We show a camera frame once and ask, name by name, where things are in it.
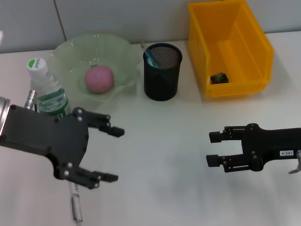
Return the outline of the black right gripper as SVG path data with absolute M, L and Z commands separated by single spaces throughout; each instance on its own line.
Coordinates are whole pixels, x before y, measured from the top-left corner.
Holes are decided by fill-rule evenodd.
M 207 155 L 209 167 L 223 166 L 224 172 L 261 171 L 273 160 L 297 159 L 301 153 L 301 129 L 265 130 L 258 124 L 225 126 L 222 132 L 210 132 L 211 143 L 242 140 L 243 154 Z

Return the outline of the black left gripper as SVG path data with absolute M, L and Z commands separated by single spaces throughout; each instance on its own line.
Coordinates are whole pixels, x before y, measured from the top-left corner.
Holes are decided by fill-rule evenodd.
M 121 137 L 125 130 L 111 126 L 108 114 L 76 108 L 63 118 L 36 113 L 12 105 L 1 133 L 1 146 L 48 158 L 54 168 L 54 177 L 68 180 L 90 190 L 100 182 L 113 183 L 118 175 L 89 171 L 81 168 L 88 144 L 88 127 L 113 137 Z

